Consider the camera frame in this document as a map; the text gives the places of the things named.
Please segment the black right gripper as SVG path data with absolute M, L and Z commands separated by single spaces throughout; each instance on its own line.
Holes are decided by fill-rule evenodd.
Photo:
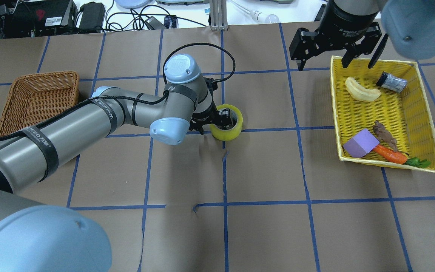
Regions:
M 343 68 L 347 68 L 356 57 L 373 53 L 381 37 L 382 31 L 377 22 L 359 31 L 346 31 L 336 26 L 327 26 L 325 29 L 316 29 L 316 31 L 299 28 L 289 46 L 289 54 L 292 60 L 305 62 L 325 51 L 344 49 L 346 52 L 341 63 Z M 372 69 L 380 59 L 388 38 L 388 34 L 384 34 L 368 63 L 368 69 Z

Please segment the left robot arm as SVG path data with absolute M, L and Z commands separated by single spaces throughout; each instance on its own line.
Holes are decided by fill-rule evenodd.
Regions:
M 216 81 L 205 78 L 188 54 L 164 62 L 163 96 L 102 86 L 91 98 L 45 122 L 0 137 L 0 272 L 107 272 L 110 240 L 79 212 L 18 196 L 51 176 L 96 141 L 124 124 L 178 145 L 190 130 L 231 141 L 240 135 L 238 108 L 216 106 Z

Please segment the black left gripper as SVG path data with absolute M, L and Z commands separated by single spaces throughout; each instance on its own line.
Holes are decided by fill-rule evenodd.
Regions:
M 204 134 L 204 125 L 214 124 L 219 128 L 235 127 L 238 122 L 238 116 L 235 113 L 230 114 L 228 107 L 218 110 L 215 103 L 211 102 L 207 110 L 201 113 L 193 113 L 189 125 L 189 131 L 198 131 Z

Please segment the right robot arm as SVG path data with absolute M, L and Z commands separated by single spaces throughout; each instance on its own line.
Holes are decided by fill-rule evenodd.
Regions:
M 380 58 L 387 41 L 407 59 L 435 57 L 435 0 L 330 0 L 319 27 L 297 29 L 289 46 L 299 71 L 311 57 L 345 50 L 344 68 L 360 55 Z

